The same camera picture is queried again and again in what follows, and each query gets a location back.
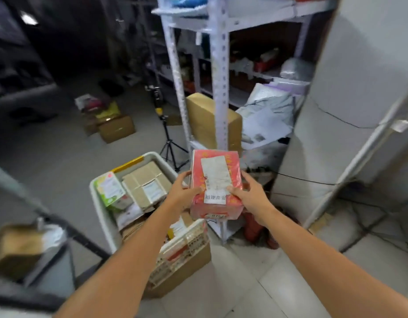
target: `white plastic basket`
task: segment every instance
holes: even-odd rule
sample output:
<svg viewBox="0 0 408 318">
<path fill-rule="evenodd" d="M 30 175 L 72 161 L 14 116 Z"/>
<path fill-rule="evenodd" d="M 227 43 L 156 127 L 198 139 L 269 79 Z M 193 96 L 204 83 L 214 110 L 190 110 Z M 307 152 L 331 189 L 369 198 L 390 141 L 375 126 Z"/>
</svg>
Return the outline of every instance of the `white plastic basket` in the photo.
<svg viewBox="0 0 408 318">
<path fill-rule="evenodd" d="M 149 152 L 137 157 L 130 162 L 119 166 L 113 170 L 114 174 L 121 179 L 135 169 L 154 161 L 170 182 L 174 182 L 178 176 L 175 170 L 163 158 L 155 153 Z M 116 223 L 111 218 L 102 203 L 98 192 L 95 189 L 93 179 L 89 184 L 92 201 L 98 215 L 105 238 L 112 253 L 122 246 L 122 237 Z M 153 288 L 162 283 L 172 273 L 184 265 L 191 257 L 197 254 L 208 243 L 207 223 L 204 219 L 198 219 L 183 234 L 177 235 L 174 239 L 162 246 L 156 266 L 150 275 L 149 285 Z"/>
</svg>

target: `tile floor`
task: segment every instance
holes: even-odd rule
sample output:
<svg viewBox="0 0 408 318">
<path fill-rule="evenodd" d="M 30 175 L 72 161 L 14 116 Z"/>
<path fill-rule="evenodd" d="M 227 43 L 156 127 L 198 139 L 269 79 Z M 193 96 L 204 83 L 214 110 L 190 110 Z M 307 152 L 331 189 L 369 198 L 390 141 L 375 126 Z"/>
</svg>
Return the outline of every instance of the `tile floor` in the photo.
<svg viewBox="0 0 408 318">
<path fill-rule="evenodd" d="M 87 78 L 66 86 L 73 96 L 83 94 L 85 89 L 100 95 Z M 46 124 L 17 128 L 5 116 L 5 122 L 0 119 L 0 166 L 104 248 L 108 246 L 90 199 L 89 182 L 140 154 L 158 152 L 165 141 L 148 94 L 140 86 L 117 101 L 123 111 L 132 115 L 137 133 L 111 144 L 104 144 L 97 135 L 87 137 L 76 108 L 61 96 L 38 103 L 45 111 L 59 113 Z M 185 146 L 182 127 L 172 127 L 170 133 Z M 179 159 L 184 158 L 187 156 L 179 153 Z M 334 219 L 318 236 L 339 249 L 355 236 L 356 225 L 348 203 L 337 201 L 332 208 Z M 379 213 L 372 208 L 360 211 L 365 221 Z M 29 208 L 0 192 L 0 225 L 30 221 L 33 217 Z M 211 230 L 209 234 L 212 262 L 162 299 L 142 301 L 138 317 L 329 317 L 281 249 L 273 251 L 236 240 L 222 246 Z M 97 262 L 94 255 L 81 247 L 74 248 L 77 272 Z M 408 293 L 408 254 L 403 251 L 368 236 L 346 256 L 398 292 Z"/>
</svg>

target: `black tripod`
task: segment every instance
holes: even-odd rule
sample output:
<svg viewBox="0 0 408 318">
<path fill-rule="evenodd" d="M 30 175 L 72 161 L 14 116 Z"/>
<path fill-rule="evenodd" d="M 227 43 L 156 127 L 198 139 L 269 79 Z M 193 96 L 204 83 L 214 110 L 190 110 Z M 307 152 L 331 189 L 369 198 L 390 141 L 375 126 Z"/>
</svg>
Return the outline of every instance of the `black tripod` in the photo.
<svg viewBox="0 0 408 318">
<path fill-rule="evenodd" d="M 175 145 L 177 148 L 183 150 L 185 153 L 188 153 L 188 151 L 186 149 L 180 147 L 178 144 L 176 144 L 169 136 L 169 132 L 168 132 L 168 129 L 167 129 L 167 118 L 168 118 L 168 116 L 163 115 L 163 109 L 161 108 L 162 96 L 160 94 L 160 88 L 155 87 L 153 85 L 147 85 L 147 86 L 145 86 L 145 90 L 151 92 L 151 95 L 152 95 L 153 101 L 154 101 L 155 111 L 156 111 L 159 119 L 163 122 L 164 132 L 166 133 L 166 143 L 164 144 L 163 149 L 161 149 L 160 155 L 165 161 L 169 161 L 169 151 L 170 151 L 170 155 L 171 155 L 172 162 L 173 162 L 173 167 L 174 167 L 176 172 L 179 172 L 180 169 L 189 162 L 189 160 L 186 160 L 185 162 L 183 162 L 179 166 L 177 166 L 176 159 L 175 159 L 175 154 L 173 153 L 172 145 Z"/>
</svg>

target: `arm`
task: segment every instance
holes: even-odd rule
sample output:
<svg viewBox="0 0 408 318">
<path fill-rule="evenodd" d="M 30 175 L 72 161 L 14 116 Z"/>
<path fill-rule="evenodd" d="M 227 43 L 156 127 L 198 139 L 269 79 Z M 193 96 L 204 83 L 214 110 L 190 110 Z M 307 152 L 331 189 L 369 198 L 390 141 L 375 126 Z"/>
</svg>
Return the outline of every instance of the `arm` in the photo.
<svg viewBox="0 0 408 318">
<path fill-rule="evenodd" d="M 333 318 L 408 317 L 408 299 L 279 212 L 261 185 L 242 175 L 250 190 L 228 187 L 265 225 Z"/>
<path fill-rule="evenodd" d="M 191 205 L 201 188 L 184 189 L 179 175 L 164 203 L 58 310 L 56 318 L 134 317 L 171 224 Z"/>
</svg>

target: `white shelving unit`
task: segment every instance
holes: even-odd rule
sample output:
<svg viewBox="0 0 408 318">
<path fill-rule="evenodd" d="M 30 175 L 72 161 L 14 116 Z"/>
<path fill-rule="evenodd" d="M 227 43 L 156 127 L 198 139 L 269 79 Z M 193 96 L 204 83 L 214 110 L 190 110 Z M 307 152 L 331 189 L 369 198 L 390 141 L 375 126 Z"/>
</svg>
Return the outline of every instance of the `white shelving unit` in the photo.
<svg viewBox="0 0 408 318">
<path fill-rule="evenodd" d="M 198 58 L 196 54 L 192 54 L 195 85 L 196 91 L 212 95 L 215 101 L 215 130 L 217 148 L 220 150 L 227 150 L 227 112 L 229 104 L 236 107 L 241 107 L 246 103 L 249 95 L 245 91 L 229 87 L 229 32 L 276 21 L 301 22 L 302 26 L 294 53 L 296 57 L 300 57 L 307 37 L 311 16 L 315 13 L 335 9 L 337 6 L 337 1 L 338 0 L 316 0 L 294 2 L 290 6 L 266 9 L 263 13 L 259 13 L 258 15 L 254 14 L 244 17 L 230 17 L 226 0 L 208 0 L 208 17 L 205 18 L 161 15 L 166 46 L 173 72 L 173 81 L 179 102 L 188 150 L 190 152 L 192 152 L 193 149 L 205 149 L 205 147 L 196 142 L 191 136 L 188 113 L 185 104 L 185 92 L 174 37 L 174 28 L 195 31 L 197 33 L 197 41 L 201 39 L 202 33 L 207 33 L 210 35 L 212 87 L 208 87 L 206 85 L 204 85 L 204 87 L 201 86 L 199 80 Z M 167 0 L 158 0 L 158 6 L 160 10 L 168 10 L 171 7 Z M 279 77 L 278 71 L 253 74 L 256 77 L 265 79 Z M 228 234 L 228 226 L 226 221 L 221 221 L 219 226 L 220 230 L 217 231 L 217 234 L 220 236 L 223 242 L 226 242 L 229 235 L 232 235 L 234 231 L 229 230 Z"/>
</svg>

